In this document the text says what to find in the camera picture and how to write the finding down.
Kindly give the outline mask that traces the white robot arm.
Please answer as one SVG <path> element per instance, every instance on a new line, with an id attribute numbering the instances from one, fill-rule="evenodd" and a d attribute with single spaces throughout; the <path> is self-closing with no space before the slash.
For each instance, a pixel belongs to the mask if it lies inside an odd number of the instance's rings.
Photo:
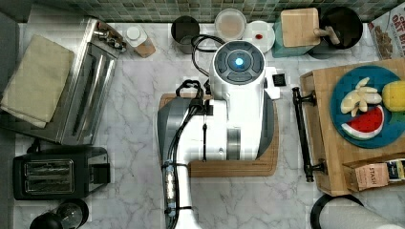
<path id="1" fill-rule="evenodd" d="M 210 99 L 199 81 L 187 79 L 158 111 L 165 229 L 201 229 L 192 207 L 190 162 L 251 161 L 273 138 L 273 103 L 259 48 L 242 40 L 221 45 L 208 78 Z"/>

